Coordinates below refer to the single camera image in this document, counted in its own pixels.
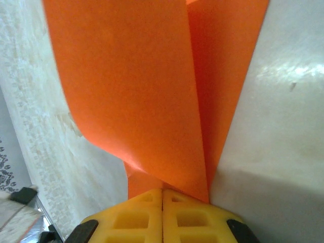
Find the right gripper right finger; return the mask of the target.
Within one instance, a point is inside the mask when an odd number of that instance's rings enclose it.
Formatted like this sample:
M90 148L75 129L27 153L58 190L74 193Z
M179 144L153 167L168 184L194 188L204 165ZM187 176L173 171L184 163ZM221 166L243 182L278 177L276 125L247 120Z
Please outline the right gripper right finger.
M258 242L238 215L174 190L163 191L163 242Z

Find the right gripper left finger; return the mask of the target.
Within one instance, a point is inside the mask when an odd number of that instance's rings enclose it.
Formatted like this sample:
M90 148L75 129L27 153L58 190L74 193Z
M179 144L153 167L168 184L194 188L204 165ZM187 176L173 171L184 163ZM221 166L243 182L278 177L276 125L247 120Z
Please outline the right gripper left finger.
M68 242L162 242L162 190L153 189L90 215Z

